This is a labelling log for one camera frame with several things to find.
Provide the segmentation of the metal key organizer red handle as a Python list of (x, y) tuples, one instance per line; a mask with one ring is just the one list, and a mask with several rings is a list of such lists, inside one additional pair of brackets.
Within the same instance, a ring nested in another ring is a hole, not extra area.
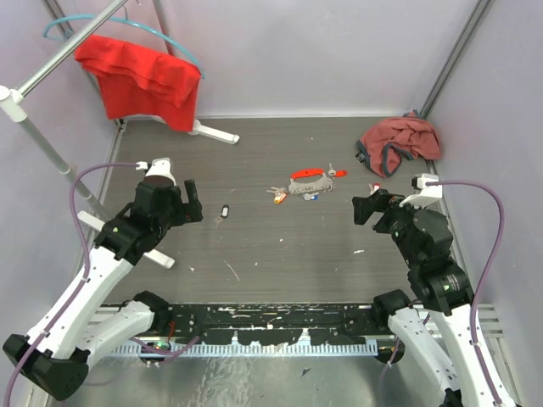
[(321, 168), (298, 170), (291, 174), (288, 192), (293, 195), (333, 190), (333, 180)]

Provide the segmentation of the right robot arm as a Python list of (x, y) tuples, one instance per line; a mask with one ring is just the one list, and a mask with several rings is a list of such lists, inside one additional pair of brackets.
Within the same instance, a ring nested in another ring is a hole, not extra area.
[(442, 197), (441, 182), (431, 181), (410, 196), (380, 188), (352, 199), (357, 225), (382, 215), (372, 229), (391, 236), (408, 267), (411, 290), (444, 344), (435, 341), (401, 290), (374, 298), (373, 326), (383, 334), (393, 332), (405, 344), (438, 406), (514, 406), (484, 341), (476, 293), (451, 255), (448, 220), (429, 208)]

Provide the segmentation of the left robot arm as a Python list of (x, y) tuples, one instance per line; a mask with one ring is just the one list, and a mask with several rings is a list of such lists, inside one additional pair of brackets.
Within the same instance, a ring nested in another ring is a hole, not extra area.
[(136, 294), (115, 315), (88, 328), (113, 288), (176, 226), (200, 222), (197, 187), (171, 176), (145, 176), (133, 202), (108, 221), (85, 253), (84, 265), (57, 303), (25, 335), (11, 334), (3, 352), (24, 376), (58, 401), (71, 397), (111, 350), (140, 333), (170, 328), (170, 305), (149, 291)]

